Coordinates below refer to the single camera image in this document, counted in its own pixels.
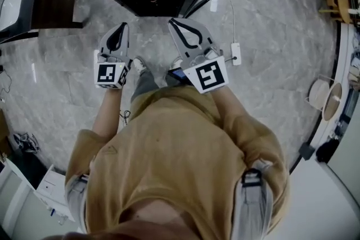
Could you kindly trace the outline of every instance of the tan shirt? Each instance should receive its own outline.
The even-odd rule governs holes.
[[[274,196],[271,229],[284,214],[289,172],[275,135],[251,116],[219,113],[210,94],[163,88],[132,103],[129,124],[109,143],[82,130],[66,174],[89,172],[85,221],[109,229],[134,203],[160,199],[191,215],[203,239],[229,239],[234,190],[257,159]]]

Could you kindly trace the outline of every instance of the white device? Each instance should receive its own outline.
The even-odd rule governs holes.
[[[97,87],[121,89],[126,82],[132,60],[127,56],[129,26],[123,22],[110,29],[101,39],[94,60],[94,82]]]
[[[231,58],[233,65],[241,65],[240,43],[231,43]]]
[[[183,59],[181,68],[200,93],[229,83],[225,59],[205,26],[190,19],[172,18],[169,30]],[[197,35],[199,43],[189,44],[183,35],[185,30]]]

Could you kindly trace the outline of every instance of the floor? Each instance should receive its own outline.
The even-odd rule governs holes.
[[[226,58],[234,39],[240,42],[242,65],[227,62],[230,87],[276,133],[289,167],[319,115],[305,102],[307,91],[317,75],[331,74],[334,60],[335,25],[317,12],[321,1],[218,0],[216,12],[208,3],[191,17],[207,25]],[[110,28],[129,24],[130,56],[147,60],[161,86],[178,55],[168,19],[135,17],[113,0],[76,0],[74,20],[87,24],[83,29],[41,30],[39,38],[0,45],[1,62],[12,78],[0,105],[13,130],[36,136],[40,159],[61,170],[66,170],[77,132],[91,127],[101,104],[104,91],[93,84],[93,50]],[[9,82],[5,74],[0,76],[1,87],[7,89]],[[135,83],[132,70],[123,111],[129,109]]]

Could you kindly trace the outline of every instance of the shoe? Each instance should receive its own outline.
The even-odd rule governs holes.
[[[133,65],[136,69],[136,72],[141,75],[142,73],[144,73],[146,70],[149,70],[149,68],[147,67],[144,59],[142,59],[140,56],[136,56],[133,60]]]
[[[169,70],[173,70],[173,69],[179,68],[181,62],[182,62],[182,58],[181,58],[180,56],[177,57],[177,58],[173,61],[173,63],[170,65]]]

